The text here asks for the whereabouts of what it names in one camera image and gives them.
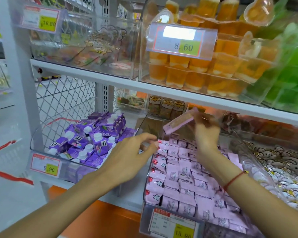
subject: plastic container lid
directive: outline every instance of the plastic container lid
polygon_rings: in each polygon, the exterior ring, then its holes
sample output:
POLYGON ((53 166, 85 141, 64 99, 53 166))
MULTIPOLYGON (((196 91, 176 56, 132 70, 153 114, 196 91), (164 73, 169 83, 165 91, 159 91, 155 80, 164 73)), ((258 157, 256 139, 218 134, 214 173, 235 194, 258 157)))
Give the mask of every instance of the plastic container lid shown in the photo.
POLYGON ((56 155, 57 154, 57 149, 56 148, 50 148, 50 150, 48 151, 48 154, 56 155))
POLYGON ((74 138, 75 133, 73 131, 67 131, 64 134, 64 137, 67 138, 68 140, 71 140, 72 138, 74 138))
POLYGON ((82 150, 81 152, 78 153, 78 158, 80 160, 85 160, 87 159, 87 151, 86 150, 82 150))
POLYGON ((113 124, 114 122, 115 120, 112 117, 107 119, 108 124, 113 124))
POLYGON ((85 150, 86 150, 86 152, 90 153, 90 152, 93 152, 94 147, 93 147, 92 144, 87 144, 87 145, 85 146, 85 150))
POLYGON ((84 128, 84 130, 83 130, 83 131, 84 131, 84 133, 85 133, 85 134, 87 134, 87 135, 88 135, 88 134, 89 134, 91 131, 93 131, 93 130, 92 130, 92 128, 91 128, 91 127, 89 127, 89 126, 86 126, 86 127, 84 128))
POLYGON ((114 144, 114 143, 115 143, 115 137, 114 137, 114 136, 110 136, 110 137, 108 138, 108 143, 110 143, 110 144, 114 144))
POLYGON ((102 133, 95 133, 94 134, 94 140, 95 142, 100 141, 103 139, 102 133))
POLYGON ((79 159, 72 159, 71 161, 75 162, 75 163, 79 163, 80 160, 79 159))
POLYGON ((111 118, 113 118, 113 119, 118 119, 118 116, 117 116, 116 113, 113 113, 113 114, 111 115, 111 118))

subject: red string bracelet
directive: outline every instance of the red string bracelet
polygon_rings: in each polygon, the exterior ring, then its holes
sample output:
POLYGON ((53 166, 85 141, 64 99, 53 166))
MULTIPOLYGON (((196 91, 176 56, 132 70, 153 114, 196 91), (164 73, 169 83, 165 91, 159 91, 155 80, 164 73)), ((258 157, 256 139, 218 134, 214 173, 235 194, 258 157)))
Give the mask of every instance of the red string bracelet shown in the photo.
POLYGON ((241 173, 239 173, 237 176, 235 176, 233 179, 231 179, 230 182, 228 182, 226 185, 223 186, 223 190, 227 191, 227 188, 230 186, 230 184, 232 184, 238 177, 240 177, 242 174, 247 174, 247 171, 243 171, 241 173))

